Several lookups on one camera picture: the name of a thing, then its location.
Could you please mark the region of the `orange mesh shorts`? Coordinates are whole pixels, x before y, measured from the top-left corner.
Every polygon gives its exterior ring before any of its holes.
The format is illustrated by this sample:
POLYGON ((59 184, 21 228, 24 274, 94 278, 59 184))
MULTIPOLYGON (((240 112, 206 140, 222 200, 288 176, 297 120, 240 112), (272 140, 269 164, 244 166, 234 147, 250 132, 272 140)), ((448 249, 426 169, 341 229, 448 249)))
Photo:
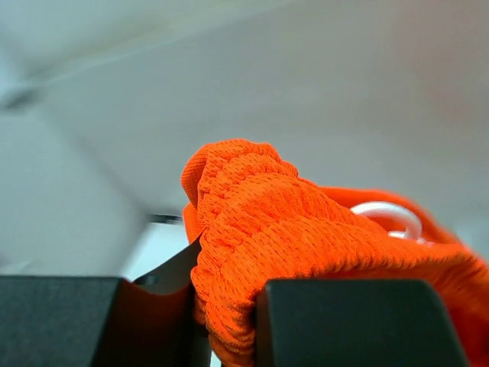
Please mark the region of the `orange mesh shorts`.
POLYGON ((186 164, 183 221, 202 249, 190 277, 196 320, 226 366, 253 366, 251 312, 275 278, 414 278, 448 308, 471 366, 488 364, 488 266, 415 203, 393 193, 321 187, 302 178, 268 144, 211 143, 186 164), (407 208, 423 225, 415 240, 389 219, 350 208, 382 201, 407 208))

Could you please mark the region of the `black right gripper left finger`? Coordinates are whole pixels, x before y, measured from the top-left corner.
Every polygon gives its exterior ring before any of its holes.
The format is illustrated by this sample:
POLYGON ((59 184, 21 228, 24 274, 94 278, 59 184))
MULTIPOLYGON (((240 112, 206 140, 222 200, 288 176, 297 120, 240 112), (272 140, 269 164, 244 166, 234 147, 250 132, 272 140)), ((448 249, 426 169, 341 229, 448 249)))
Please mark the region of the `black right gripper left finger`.
POLYGON ((4 275, 3 366, 208 366, 193 319, 194 242, 134 281, 4 275))

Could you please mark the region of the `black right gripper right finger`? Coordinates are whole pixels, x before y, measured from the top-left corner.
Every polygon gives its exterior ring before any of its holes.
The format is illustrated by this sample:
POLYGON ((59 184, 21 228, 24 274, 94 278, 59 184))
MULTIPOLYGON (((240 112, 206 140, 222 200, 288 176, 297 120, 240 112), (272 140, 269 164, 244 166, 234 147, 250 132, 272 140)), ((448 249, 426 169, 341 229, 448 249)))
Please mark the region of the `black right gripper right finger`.
POLYGON ((258 366, 468 365, 423 281, 273 280, 255 316, 258 366))

